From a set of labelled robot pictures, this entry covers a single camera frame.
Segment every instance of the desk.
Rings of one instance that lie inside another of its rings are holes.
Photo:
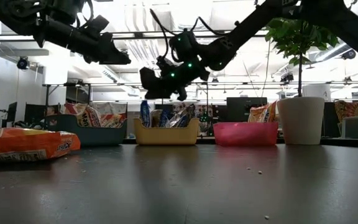
[[[0,165],[0,223],[358,223],[358,148],[125,145]]]

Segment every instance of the pole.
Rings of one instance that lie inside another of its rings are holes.
[[[88,84],[88,105],[91,103],[91,97],[92,97],[92,86],[91,84]]]
[[[45,118],[44,118],[44,125],[46,128],[48,128],[47,115],[48,115],[48,107],[49,107],[49,89],[50,89],[50,85],[47,85],[47,96],[45,97]]]

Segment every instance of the orange snack bag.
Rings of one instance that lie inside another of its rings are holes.
[[[21,128],[0,129],[0,161],[41,161],[81,147],[77,135]]]

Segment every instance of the robotic arm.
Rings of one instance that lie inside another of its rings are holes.
[[[19,35],[32,35],[40,47],[50,41],[78,52],[86,62],[128,64],[128,54],[118,51],[112,34],[101,31],[109,22],[102,16],[79,26],[77,13],[90,0],[0,0],[0,21]]]
[[[358,51],[358,16],[348,10],[343,0],[302,0],[297,6],[298,1],[266,0],[241,23],[236,23],[234,30],[209,45],[197,43],[191,31],[184,30],[174,36],[170,45],[177,53],[178,61],[183,63],[174,66],[166,58],[159,57],[160,78],[155,76],[154,71],[143,68],[140,78],[142,86],[149,91],[146,98],[170,98],[172,93],[178,93],[178,99],[185,100],[188,83],[198,77],[208,80],[209,72],[205,67],[224,69],[237,50],[275,17],[303,19],[327,27]]]

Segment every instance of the camera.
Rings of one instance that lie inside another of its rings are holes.
[[[28,70],[30,67],[29,58],[21,56],[20,60],[17,62],[17,68],[21,70]]]
[[[346,59],[354,59],[356,57],[356,51],[354,51],[353,49],[345,52],[342,54],[341,58],[346,60]]]

